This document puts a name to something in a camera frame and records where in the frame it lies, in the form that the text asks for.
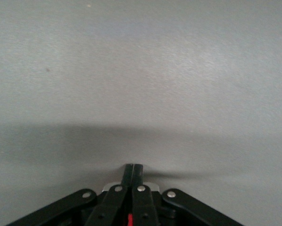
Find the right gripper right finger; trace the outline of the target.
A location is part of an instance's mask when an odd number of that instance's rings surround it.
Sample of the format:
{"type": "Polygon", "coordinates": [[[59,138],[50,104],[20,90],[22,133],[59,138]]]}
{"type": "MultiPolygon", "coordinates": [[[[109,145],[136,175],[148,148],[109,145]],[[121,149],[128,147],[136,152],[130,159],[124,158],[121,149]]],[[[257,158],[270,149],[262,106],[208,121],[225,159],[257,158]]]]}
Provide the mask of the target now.
{"type": "Polygon", "coordinates": [[[241,223],[187,193],[170,188],[153,191],[143,182],[143,165],[131,178],[134,226],[240,226],[241,223]]]}

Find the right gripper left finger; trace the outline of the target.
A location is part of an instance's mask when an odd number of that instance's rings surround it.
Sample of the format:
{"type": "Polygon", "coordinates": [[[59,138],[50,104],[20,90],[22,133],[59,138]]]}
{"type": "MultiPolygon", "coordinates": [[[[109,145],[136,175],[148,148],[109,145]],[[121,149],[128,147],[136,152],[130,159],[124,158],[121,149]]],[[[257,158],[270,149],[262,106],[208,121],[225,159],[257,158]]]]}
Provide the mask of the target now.
{"type": "Polygon", "coordinates": [[[82,189],[36,210],[10,226],[113,226],[122,224],[124,203],[131,188],[133,164],[127,164],[122,181],[101,194],[82,189]]]}

